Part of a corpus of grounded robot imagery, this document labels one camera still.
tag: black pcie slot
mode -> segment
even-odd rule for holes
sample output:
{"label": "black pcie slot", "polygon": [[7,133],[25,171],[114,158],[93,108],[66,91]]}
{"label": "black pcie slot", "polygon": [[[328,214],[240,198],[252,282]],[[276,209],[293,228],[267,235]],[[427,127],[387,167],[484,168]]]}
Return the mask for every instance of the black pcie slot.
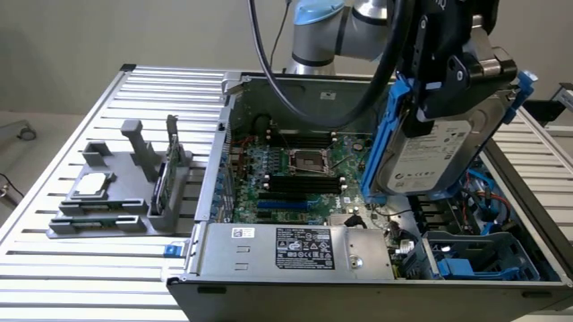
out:
{"label": "black pcie slot", "polygon": [[272,187],[269,188],[271,191],[280,192],[280,193],[308,193],[308,194],[321,194],[321,193],[332,193],[333,195],[339,195],[341,193],[340,188],[328,188],[328,187],[308,187],[305,189],[288,187],[288,186],[280,186],[280,187]]}
{"label": "black pcie slot", "polygon": [[331,176],[269,176],[268,181],[275,183],[315,182],[339,184],[340,178]]}
{"label": "black pcie slot", "polygon": [[268,191],[273,193],[341,193],[340,179],[320,176],[269,176]]}
{"label": "black pcie slot", "polygon": [[299,134],[272,134],[268,144],[276,148],[324,149],[332,143],[329,134],[323,136],[301,136]]}
{"label": "black pcie slot", "polygon": [[303,193],[259,193],[259,200],[305,201]]}

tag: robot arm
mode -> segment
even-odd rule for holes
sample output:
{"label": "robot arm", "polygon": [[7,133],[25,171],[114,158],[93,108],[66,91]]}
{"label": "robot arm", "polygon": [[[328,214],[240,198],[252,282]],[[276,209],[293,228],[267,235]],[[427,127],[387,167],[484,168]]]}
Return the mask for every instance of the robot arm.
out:
{"label": "robot arm", "polygon": [[387,38],[387,1],[300,0],[289,74],[333,75],[333,57],[379,57]]}

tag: blue latch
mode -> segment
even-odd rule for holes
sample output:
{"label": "blue latch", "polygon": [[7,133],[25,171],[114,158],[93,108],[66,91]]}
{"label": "blue latch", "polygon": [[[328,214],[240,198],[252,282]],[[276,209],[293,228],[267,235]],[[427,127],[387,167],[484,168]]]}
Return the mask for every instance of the blue latch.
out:
{"label": "blue latch", "polygon": [[519,268],[511,267],[500,272],[474,272],[468,260],[446,258],[438,262],[439,274],[444,279],[455,280],[514,280],[519,276]]}
{"label": "blue latch", "polygon": [[162,250],[164,258],[181,258],[182,257],[182,246],[165,245]]}
{"label": "blue latch", "polygon": [[520,105],[527,101],[527,98],[534,93],[534,87],[532,84],[536,82],[536,76],[534,73],[523,70],[516,74],[516,79],[519,83],[516,84],[519,86],[519,92],[515,96],[515,100],[512,101],[511,106],[508,107],[508,110],[503,116],[503,123],[510,124],[514,117],[516,110],[519,109]]}

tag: slotted aluminum tabletop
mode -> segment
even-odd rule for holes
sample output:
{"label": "slotted aluminum tabletop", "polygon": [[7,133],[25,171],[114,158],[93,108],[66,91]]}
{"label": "slotted aluminum tabletop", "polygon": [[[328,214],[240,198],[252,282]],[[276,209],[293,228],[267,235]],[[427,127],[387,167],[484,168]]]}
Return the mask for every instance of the slotted aluminum tabletop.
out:
{"label": "slotted aluminum tabletop", "polygon": [[[161,255],[164,245],[189,235],[222,107],[222,75],[224,71],[149,66],[117,74],[0,229],[0,321],[186,321],[161,282],[165,273],[180,270],[182,259]],[[49,240],[48,221],[80,172],[86,142],[105,140],[112,151],[129,151],[117,129],[133,118],[142,121],[144,139],[164,150],[168,114],[180,116],[180,141],[193,152],[178,237]],[[495,141],[573,241],[570,158],[524,112],[503,126]],[[571,319],[528,315],[519,322]]]}

